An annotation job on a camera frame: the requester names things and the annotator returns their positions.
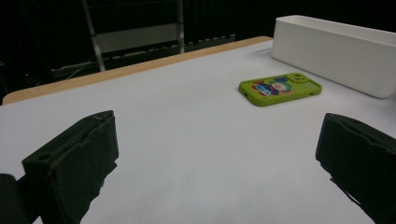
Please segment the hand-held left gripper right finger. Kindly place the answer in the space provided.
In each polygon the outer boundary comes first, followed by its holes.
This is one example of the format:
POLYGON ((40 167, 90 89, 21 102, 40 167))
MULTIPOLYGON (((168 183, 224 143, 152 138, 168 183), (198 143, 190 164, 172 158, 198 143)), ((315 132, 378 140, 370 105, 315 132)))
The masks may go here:
POLYGON ((316 160, 375 224, 396 224, 396 139, 356 119, 325 115, 316 160))

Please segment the white rectangular storage box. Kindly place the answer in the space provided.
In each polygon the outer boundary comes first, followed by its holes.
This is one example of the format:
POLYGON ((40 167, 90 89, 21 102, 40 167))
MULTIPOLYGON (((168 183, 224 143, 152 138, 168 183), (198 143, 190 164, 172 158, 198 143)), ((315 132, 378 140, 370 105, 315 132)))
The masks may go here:
POLYGON ((285 16, 276 19, 272 56, 377 98, 396 92, 396 33, 285 16))

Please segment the grey metal stand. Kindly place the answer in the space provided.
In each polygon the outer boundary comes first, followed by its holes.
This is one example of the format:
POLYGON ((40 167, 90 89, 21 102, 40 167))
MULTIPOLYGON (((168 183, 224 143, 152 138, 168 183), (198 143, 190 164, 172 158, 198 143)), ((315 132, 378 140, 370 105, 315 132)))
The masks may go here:
POLYGON ((96 61, 101 72, 106 70, 103 54, 111 52, 159 46, 161 44, 169 44, 170 42, 177 42, 179 53, 185 52, 183 0, 143 0, 143 3, 170 3, 172 5, 172 9, 176 11, 176 21, 134 29, 121 29, 113 32, 97 33, 92 21, 92 11, 95 7, 99 7, 99 5, 89 5, 87 0, 81 0, 91 35, 96 61))

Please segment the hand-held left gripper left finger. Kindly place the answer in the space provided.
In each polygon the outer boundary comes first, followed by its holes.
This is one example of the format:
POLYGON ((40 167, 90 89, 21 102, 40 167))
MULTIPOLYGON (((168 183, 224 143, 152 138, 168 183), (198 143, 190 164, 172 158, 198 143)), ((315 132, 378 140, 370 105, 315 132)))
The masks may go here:
POLYGON ((22 161, 44 224, 79 224, 119 157, 114 112, 83 118, 22 161))

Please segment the long dark power strip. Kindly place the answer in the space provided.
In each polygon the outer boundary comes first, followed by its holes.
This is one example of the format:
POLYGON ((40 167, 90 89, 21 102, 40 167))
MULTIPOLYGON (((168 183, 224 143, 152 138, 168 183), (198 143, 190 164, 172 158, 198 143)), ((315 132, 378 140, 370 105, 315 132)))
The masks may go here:
POLYGON ((188 42, 185 45, 185 51, 194 51, 198 49, 206 49, 211 48, 227 43, 232 43, 235 41, 235 35, 223 35, 220 37, 213 37, 213 38, 206 38, 206 39, 199 39, 195 42, 188 42))

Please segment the light blue table mat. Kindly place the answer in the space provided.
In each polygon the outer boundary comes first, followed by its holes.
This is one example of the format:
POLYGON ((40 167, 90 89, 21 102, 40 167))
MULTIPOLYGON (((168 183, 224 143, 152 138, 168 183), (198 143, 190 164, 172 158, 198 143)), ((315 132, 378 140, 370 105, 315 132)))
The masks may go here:
POLYGON ((327 113, 396 137, 396 93, 329 80, 322 93, 258 107, 244 80, 290 67, 269 43, 0 106, 0 173, 79 119, 112 110, 120 155, 82 224, 373 224, 315 158, 327 113))

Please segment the green cartoon phone case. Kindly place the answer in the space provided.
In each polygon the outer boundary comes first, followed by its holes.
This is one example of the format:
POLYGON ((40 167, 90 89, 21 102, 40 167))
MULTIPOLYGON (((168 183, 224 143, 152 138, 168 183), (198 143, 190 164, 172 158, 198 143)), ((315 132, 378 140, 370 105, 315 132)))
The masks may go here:
POLYGON ((238 90, 253 105, 268 106, 319 95, 322 86, 301 73, 288 73, 242 81, 238 90))

